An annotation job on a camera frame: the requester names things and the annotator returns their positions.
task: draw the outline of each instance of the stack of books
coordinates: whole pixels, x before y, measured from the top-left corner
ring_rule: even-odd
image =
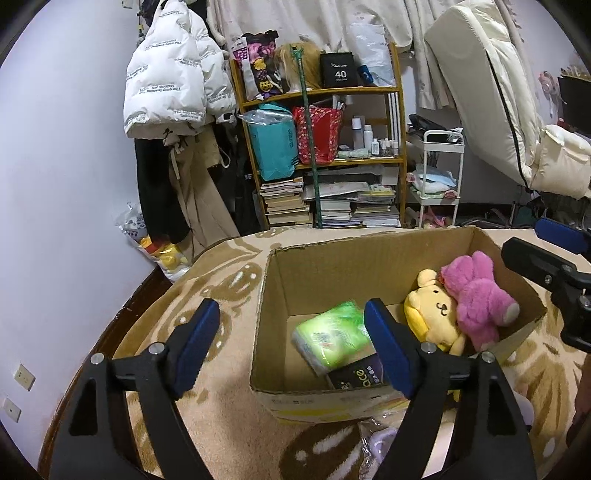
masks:
[[[301,198],[303,188],[302,177],[261,185],[261,195],[267,207],[266,216],[271,226],[311,225],[310,207]]]
[[[394,190],[385,185],[370,185],[368,190],[358,192],[357,200],[361,203],[391,204],[394,201]]]
[[[400,213],[394,205],[370,205],[358,203],[351,220],[360,221],[363,226],[401,226]]]
[[[322,226],[324,228],[352,228],[361,226],[358,220],[351,221],[351,202],[328,197],[320,201]]]

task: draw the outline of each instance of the black box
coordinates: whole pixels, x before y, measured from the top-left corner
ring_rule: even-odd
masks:
[[[384,380],[384,367],[377,353],[334,370],[328,377],[332,387],[337,390],[388,383]]]
[[[357,87],[357,69],[351,52],[323,53],[320,71],[324,88]]]

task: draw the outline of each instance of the bag on shelf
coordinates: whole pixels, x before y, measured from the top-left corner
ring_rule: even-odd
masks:
[[[232,47],[232,53],[242,72],[247,100],[265,100],[283,93],[281,76],[273,60],[278,36],[276,30],[256,35],[246,33]]]
[[[378,87],[396,86],[384,26],[352,23],[348,30],[353,41],[355,60],[361,65],[364,84]]]
[[[261,105],[238,115],[248,124],[252,150],[265,181],[287,179],[297,164],[296,126],[287,108]]]
[[[310,164],[310,146],[308,145],[308,130],[306,128],[306,114],[303,107],[294,108],[294,120],[297,133],[297,149],[300,161]],[[333,108],[310,107],[312,133],[314,135],[314,152],[316,163],[332,162],[339,148],[339,131],[343,121],[343,111]]]

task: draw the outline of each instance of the green pole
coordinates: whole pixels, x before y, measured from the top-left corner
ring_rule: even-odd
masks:
[[[308,103],[308,92],[306,90],[306,77],[304,66],[301,62],[302,48],[291,48],[291,54],[297,63],[300,74],[301,96],[304,99],[304,113],[306,115],[306,131],[308,132],[308,147],[310,149],[310,161],[312,163],[312,179],[314,181],[314,197],[316,198],[316,228],[322,228],[322,209],[320,207],[320,190],[318,187],[318,168],[316,167],[316,149],[314,147],[314,134],[312,133],[312,119],[310,118],[310,104]]]

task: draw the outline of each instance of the wooden shelf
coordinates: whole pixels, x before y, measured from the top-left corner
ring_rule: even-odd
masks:
[[[346,88],[322,88],[317,90],[308,90],[308,97],[319,95],[386,95],[388,93],[399,92],[399,87],[346,87]],[[301,97],[301,92],[288,92],[283,95],[274,95],[266,100],[250,100],[242,104],[243,108],[250,108],[268,102],[281,102],[292,98]]]
[[[404,163],[404,159],[395,157],[350,158],[348,160],[335,159],[331,163],[323,163],[316,166],[318,168],[347,166],[356,167],[359,165],[376,165],[386,163]],[[296,170],[312,170],[312,165],[304,165],[303,163],[298,163],[295,167]]]
[[[407,173],[407,152],[406,152],[406,115],[404,113],[404,94],[402,88],[402,74],[400,71],[400,61],[398,59],[398,52],[394,43],[388,44],[390,57],[392,61],[392,68],[394,70],[394,77],[396,80],[396,87],[344,87],[344,88],[327,88],[308,90],[306,93],[310,97],[310,102],[315,102],[319,98],[330,97],[330,95],[379,95],[382,97],[385,106],[386,118],[366,118],[370,125],[384,125],[387,128],[389,137],[398,139],[400,145],[399,157],[374,157],[374,158],[351,158],[347,160],[334,160],[326,165],[318,165],[319,168],[327,169],[329,167],[354,167],[359,165],[376,165],[376,164],[395,164],[400,166],[398,172],[398,194],[397,200],[400,204],[400,221],[404,224],[404,211],[406,207],[407,189],[404,188]],[[241,113],[246,113],[258,105],[270,102],[284,102],[286,100],[301,99],[302,92],[288,92],[283,95],[275,95],[266,100],[250,100],[246,99],[246,91],[242,79],[242,72],[238,68],[236,61],[230,61],[230,72],[232,74],[232,81],[234,84],[234,91],[236,93],[236,100]],[[258,164],[256,163],[255,154],[252,150],[251,136],[246,122],[242,122],[244,130],[244,137],[246,147],[248,149],[248,157],[251,163],[253,181],[255,183],[256,192],[258,194],[259,207],[262,213],[266,213],[266,205],[261,196],[261,176],[258,171]],[[299,172],[310,171],[310,165],[297,164],[295,170]],[[263,216],[264,227],[269,228],[267,216]]]

